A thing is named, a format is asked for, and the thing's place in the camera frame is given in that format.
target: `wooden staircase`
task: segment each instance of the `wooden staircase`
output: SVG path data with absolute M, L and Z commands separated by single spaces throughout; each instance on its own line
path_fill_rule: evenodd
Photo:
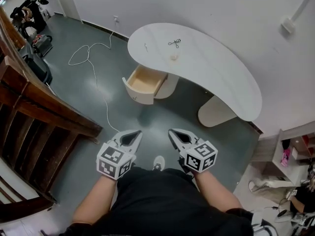
M 0 8 L 0 157 L 42 197 L 55 201 L 49 190 L 76 142 L 97 137 L 102 127 L 33 74 L 17 51 L 25 40 L 8 21 Z

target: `black sleeve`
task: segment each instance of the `black sleeve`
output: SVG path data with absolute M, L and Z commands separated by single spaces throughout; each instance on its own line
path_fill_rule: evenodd
M 231 210 L 228 210 L 226 213 L 228 214 L 233 214 L 236 215 L 238 217 L 243 217 L 248 219 L 250 222 L 252 222 L 252 216 L 253 214 L 247 210 L 241 209 L 241 208 L 234 208 Z M 269 222 L 267 222 L 266 220 L 262 220 L 261 222 L 262 226 L 272 226 Z
M 310 202 L 306 202 L 304 205 L 304 210 L 303 212 L 315 212 L 315 202 L 312 200 Z
M 89 224 L 80 224 L 74 223 L 67 228 L 67 230 L 63 234 L 59 234 L 59 236 L 85 236 L 90 235 L 91 225 Z
M 21 4 L 20 8 L 28 7 L 31 4 L 31 0 L 25 0 L 24 3 Z

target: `white door frame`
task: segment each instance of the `white door frame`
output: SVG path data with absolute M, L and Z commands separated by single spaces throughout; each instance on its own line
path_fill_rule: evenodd
M 63 16 L 64 16 L 64 17 L 67 17 L 67 15 L 66 15 L 65 12 L 64 12 L 62 3 L 60 2 L 60 0 L 57 0 L 57 1 L 58 1 L 59 5 L 60 5 L 61 10 L 63 11 Z M 79 11 L 78 11 L 78 9 L 77 9 L 77 5 L 75 4 L 75 1 L 74 1 L 74 0 L 73 0 L 73 2 L 74 2 L 75 9 L 77 10 L 78 15 L 79 15 L 79 17 L 80 17 Z

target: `open drawer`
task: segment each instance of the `open drawer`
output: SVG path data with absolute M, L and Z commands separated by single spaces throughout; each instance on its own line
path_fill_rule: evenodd
M 164 82 L 167 73 L 152 70 L 139 65 L 123 82 L 132 99 L 141 104 L 153 104 L 153 99 Z

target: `baseboard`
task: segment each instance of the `baseboard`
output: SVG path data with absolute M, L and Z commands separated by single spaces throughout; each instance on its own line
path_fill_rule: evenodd
M 103 27 L 103 26 L 99 26 L 99 25 L 93 24 L 93 23 L 88 22 L 88 21 L 85 21 L 85 20 L 82 20 L 82 22 L 83 22 L 84 24 L 88 25 L 88 26 L 92 26 L 92 27 L 94 27 L 94 28 L 96 28 L 96 29 L 99 29 L 99 30 L 104 31 L 104 32 L 109 33 L 109 34 L 112 34 L 112 32 L 113 32 L 113 36 L 115 36 L 115 37 L 117 37 L 117 38 L 120 38 L 121 40 L 126 41 L 126 42 L 129 41 L 129 38 L 128 38 L 128 37 L 126 37 L 126 36 L 124 36 L 124 35 L 121 35 L 121 34 L 119 34 L 119 33 L 117 33 L 117 32 L 114 32 L 114 31 L 112 31 L 112 30 L 110 30 L 110 29 L 107 29 L 107 28 L 105 28 L 105 27 Z
M 54 13 L 55 13 L 56 15 L 63 16 L 62 13 L 59 13 L 59 12 L 56 12 L 56 11 L 54 11 Z
M 262 134 L 263 134 L 263 132 L 260 130 L 260 128 L 258 128 L 253 122 L 247 121 L 247 123 L 248 123 L 259 135 L 262 135 Z

